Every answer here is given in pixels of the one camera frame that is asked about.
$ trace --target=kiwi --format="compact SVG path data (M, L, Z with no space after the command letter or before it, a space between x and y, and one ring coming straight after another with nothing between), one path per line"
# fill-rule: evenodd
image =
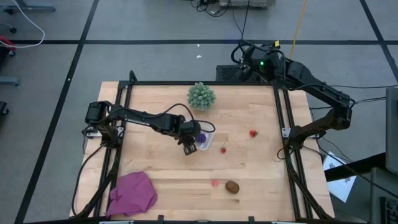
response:
M239 192L239 185L232 180L229 180L227 183L225 183L225 189L232 194L237 194Z

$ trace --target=succulent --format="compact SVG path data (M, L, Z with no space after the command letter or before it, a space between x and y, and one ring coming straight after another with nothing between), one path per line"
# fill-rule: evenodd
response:
M200 111L210 109L210 106L216 100L214 91L208 85L203 83L195 83L188 91L188 103L192 108Z

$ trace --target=purple towel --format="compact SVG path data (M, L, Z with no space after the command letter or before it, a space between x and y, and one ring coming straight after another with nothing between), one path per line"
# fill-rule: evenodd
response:
M118 186L111 191L111 205L106 216L136 215L148 211L157 201L157 194L148 176L135 172L119 177Z

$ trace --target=wooden table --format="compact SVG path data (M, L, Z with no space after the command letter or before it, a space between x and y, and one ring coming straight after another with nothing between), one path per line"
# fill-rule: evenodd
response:
M117 82L104 82L98 100L114 102L117 86ZM134 85L129 107L160 113L174 103L187 104L189 87ZM195 119L208 120L217 128L207 151L186 156L173 138L136 124L126 126L119 176L143 170L159 199L147 213L133 217L116 215L113 219L156 220L158 215L164 215L165 220L247 221L248 216L254 216L256 221L295 220L285 162L276 156L282 140L272 87L219 85L211 88L217 96L212 109L193 111ZM295 124L302 126L311 122L305 93L290 92L290 100ZM288 123L283 102L282 107ZM182 107L169 113L189 118ZM255 138L249 137L252 129L259 132ZM99 144L100 138L88 141L85 159ZM226 154L220 153L223 144ZM306 140L304 145L318 150L313 139ZM75 200L77 211L82 210L98 188L104 152L103 149L95 155L81 174ZM334 217L320 156L308 149L302 149L301 153L308 189ZM213 187L212 180L218 180L219 186ZM225 190L228 180L239 184L238 194ZM305 217L302 194L297 190L300 211ZM100 215L105 213L108 192L103 197Z

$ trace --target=electronic device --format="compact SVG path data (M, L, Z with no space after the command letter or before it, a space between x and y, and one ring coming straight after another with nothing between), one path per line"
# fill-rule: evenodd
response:
M380 215L382 224L398 223L398 201L380 197Z

